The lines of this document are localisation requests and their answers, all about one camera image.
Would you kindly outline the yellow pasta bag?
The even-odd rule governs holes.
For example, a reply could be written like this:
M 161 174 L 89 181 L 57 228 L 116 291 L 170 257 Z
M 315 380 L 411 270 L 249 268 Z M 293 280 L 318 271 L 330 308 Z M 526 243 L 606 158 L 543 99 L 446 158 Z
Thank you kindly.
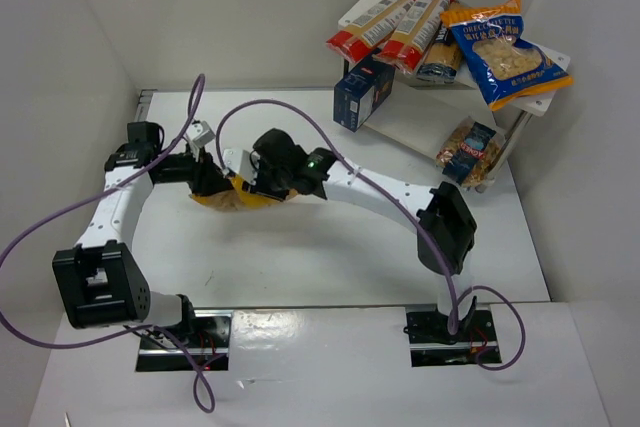
M 212 179 L 196 183 L 189 197 L 204 207 L 217 212 L 239 212 L 258 210 L 279 205 L 298 195 L 294 189 L 287 190 L 283 198 L 271 198 L 242 190 L 242 178 L 225 178 L 216 174 Z

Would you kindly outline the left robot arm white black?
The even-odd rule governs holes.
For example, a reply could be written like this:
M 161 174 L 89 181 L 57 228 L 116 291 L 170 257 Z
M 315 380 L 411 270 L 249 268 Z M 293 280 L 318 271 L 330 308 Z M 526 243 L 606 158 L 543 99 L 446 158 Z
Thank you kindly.
M 186 130 L 186 149 L 163 156 L 162 127 L 132 122 L 127 143 L 105 163 L 105 197 L 76 245 L 54 255 L 53 272 L 72 327 L 151 324 L 180 340 L 195 335 L 195 310 L 183 294 L 152 291 L 131 252 L 144 203 L 158 184 L 184 183 L 195 194 L 228 188 L 206 145 L 214 140 L 205 122 Z

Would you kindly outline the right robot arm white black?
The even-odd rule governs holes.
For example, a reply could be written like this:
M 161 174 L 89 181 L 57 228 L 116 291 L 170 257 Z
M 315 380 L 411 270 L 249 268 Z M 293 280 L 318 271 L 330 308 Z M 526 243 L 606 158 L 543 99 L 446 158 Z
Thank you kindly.
M 392 220 L 417 237 L 419 261 L 444 278 L 438 311 L 450 335 L 472 312 L 461 310 L 458 294 L 469 281 L 462 275 L 465 259 L 475 244 L 477 223 L 458 188 L 448 182 L 421 186 L 364 169 L 335 148 L 310 153 L 284 131 L 271 129 L 253 144 L 259 193 L 292 191 L 331 202 L 343 202 Z

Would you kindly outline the dark blue pasta box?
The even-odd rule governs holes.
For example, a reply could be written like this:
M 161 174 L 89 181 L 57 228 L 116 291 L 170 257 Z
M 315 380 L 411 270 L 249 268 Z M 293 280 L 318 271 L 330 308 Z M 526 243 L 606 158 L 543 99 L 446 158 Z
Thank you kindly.
M 394 77 L 393 66 L 365 57 L 334 86 L 333 120 L 356 132 L 389 97 Z

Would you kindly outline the blue clear pasta bag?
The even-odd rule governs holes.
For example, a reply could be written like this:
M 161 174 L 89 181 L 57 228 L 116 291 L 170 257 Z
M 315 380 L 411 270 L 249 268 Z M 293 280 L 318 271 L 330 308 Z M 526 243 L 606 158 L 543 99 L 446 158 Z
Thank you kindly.
M 459 187 L 475 188 L 487 179 L 504 141 L 500 132 L 467 117 L 443 142 L 435 165 Z

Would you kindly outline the white two-tier shelf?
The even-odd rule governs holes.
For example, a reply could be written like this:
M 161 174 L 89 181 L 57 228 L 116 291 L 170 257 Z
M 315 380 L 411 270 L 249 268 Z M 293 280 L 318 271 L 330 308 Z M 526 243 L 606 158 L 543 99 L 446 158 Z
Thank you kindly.
M 339 21 L 337 33 L 378 1 L 360 0 Z M 458 10 L 463 7 L 473 8 L 455 0 L 447 10 Z M 372 55 L 374 58 L 374 55 L 382 50 L 390 36 L 367 56 Z M 547 56 L 566 71 L 569 63 L 567 56 L 538 44 L 532 44 L 541 48 Z M 351 63 L 345 59 L 343 61 L 343 76 L 359 63 Z M 411 75 L 405 75 L 393 66 L 395 77 L 391 94 L 358 130 L 365 127 L 370 128 L 435 162 L 436 155 L 446 138 L 463 119 L 471 117 L 500 132 L 505 139 L 497 161 L 491 168 L 487 179 L 479 186 L 469 188 L 484 191 L 495 181 L 497 173 L 507 161 L 530 119 L 545 114 L 557 90 L 516 98 L 503 108 L 493 111 L 484 101 L 469 72 L 464 56 L 453 84 L 431 84 L 418 80 L 416 72 L 419 66 Z

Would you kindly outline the left red spaghetti pack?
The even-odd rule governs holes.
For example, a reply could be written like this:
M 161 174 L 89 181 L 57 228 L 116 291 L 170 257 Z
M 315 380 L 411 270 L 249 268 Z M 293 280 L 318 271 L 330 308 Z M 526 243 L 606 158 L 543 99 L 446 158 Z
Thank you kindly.
M 343 59 L 358 63 L 383 43 L 415 0 L 379 0 L 326 41 Z

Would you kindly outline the red spaghetti pack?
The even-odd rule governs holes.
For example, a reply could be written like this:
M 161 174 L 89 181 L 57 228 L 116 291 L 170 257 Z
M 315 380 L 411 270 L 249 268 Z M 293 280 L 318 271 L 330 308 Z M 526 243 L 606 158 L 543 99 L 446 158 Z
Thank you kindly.
M 383 43 L 415 0 L 379 0 L 326 41 L 343 59 L 358 63 Z
M 419 66 L 441 24 L 441 14 L 455 0 L 415 0 L 380 52 L 374 58 L 405 75 Z

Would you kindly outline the right red spaghetti pack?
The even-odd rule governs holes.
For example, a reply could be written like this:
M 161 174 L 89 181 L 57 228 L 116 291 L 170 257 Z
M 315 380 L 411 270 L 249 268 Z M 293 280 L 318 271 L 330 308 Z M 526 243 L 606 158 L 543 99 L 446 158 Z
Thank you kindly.
M 380 52 L 374 58 L 405 75 L 419 66 L 441 24 L 441 14 L 455 0 L 415 0 Z

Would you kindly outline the dark blue spaghetti pack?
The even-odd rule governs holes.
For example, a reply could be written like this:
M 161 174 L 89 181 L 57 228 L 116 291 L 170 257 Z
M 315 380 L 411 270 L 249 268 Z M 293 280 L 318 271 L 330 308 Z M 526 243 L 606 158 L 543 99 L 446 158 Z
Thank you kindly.
M 431 84 L 453 84 L 463 58 L 452 32 L 444 25 L 416 72 L 418 80 Z

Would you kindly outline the blue orange orecchiette bag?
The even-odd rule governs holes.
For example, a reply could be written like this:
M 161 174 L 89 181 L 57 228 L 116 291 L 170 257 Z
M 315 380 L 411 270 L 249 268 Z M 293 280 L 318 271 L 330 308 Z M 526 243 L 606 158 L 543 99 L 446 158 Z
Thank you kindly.
M 573 78 L 541 48 L 524 40 L 521 0 L 491 7 L 449 9 L 442 24 L 453 34 L 487 106 L 569 87 Z

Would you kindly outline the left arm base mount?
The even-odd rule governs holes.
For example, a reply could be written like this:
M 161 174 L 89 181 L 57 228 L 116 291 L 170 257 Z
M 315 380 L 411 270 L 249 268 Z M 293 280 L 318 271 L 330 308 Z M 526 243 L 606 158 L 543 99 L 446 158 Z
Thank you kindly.
M 197 309 L 192 332 L 175 336 L 205 371 L 226 371 L 232 327 L 231 310 Z M 164 334 L 146 331 L 139 337 L 135 371 L 141 373 L 186 372 L 192 366 L 181 349 Z

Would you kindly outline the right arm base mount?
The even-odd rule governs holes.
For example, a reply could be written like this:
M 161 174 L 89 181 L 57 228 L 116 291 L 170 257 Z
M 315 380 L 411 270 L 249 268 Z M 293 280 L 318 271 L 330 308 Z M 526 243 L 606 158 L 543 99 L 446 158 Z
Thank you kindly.
M 502 362 L 491 311 L 477 308 L 461 323 L 460 331 L 447 331 L 446 317 L 432 306 L 407 308 L 403 332 L 408 338 L 412 367 L 444 367 Z

